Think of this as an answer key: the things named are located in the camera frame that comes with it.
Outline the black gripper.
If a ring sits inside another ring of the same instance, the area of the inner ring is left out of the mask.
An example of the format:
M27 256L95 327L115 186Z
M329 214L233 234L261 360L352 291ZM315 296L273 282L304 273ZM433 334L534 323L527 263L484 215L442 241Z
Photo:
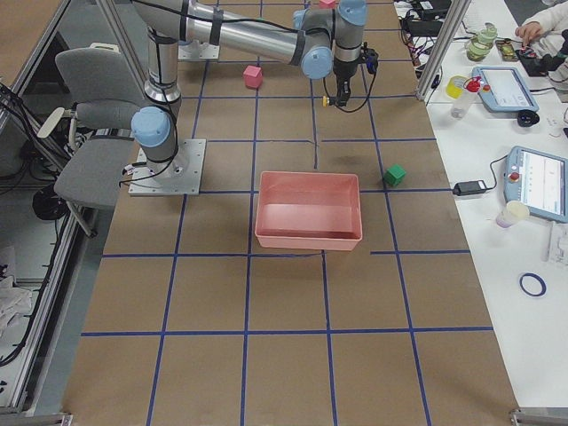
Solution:
M339 43L334 49L333 71L336 77L337 107L346 107L351 97L351 78L356 74L359 65L360 45L343 47Z

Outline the pink cube near arm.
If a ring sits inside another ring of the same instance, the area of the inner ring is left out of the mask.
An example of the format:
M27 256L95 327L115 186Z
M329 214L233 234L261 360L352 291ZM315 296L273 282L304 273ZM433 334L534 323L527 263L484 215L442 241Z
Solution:
M320 9L334 9L336 0L319 0L318 6Z

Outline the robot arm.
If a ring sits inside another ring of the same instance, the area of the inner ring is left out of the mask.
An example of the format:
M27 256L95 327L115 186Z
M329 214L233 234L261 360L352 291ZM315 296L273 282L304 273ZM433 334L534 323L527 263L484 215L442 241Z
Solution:
M146 23L148 76L144 91L156 106L181 99L178 87L178 45L198 41L227 46L258 57L298 66L311 80L329 74L336 79L335 95L324 103L341 111L351 97L351 79L364 65L378 69L376 52L364 42L367 4L342 1L334 9L296 11L291 27L224 11L197 1L137 1L135 10Z

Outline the green cube near arm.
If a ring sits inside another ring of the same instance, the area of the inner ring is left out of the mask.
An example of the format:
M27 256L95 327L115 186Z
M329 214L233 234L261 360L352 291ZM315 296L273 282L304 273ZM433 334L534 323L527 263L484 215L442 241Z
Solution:
M383 174L383 182L389 186L398 186L406 177L406 170L399 164L391 165Z

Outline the person hand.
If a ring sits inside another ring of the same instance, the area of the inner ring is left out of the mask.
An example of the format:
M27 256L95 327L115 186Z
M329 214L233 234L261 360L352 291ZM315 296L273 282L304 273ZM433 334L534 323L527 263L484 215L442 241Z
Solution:
M523 46L529 45L533 40L538 39L543 34L543 27L538 21L531 21L516 28L515 36L518 37Z

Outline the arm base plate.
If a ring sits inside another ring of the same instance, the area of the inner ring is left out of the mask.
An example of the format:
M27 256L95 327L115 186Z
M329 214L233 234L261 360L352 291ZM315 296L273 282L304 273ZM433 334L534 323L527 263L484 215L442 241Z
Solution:
M138 150L137 162L145 165L133 171L133 183L128 193L133 197L198 195L205 159L206 140L184 139L178 143L177 155L163 164L149 162L143 148Z
M178 42L178 60L184 62L201 62L218 60L220 48L217 45L192 40Z

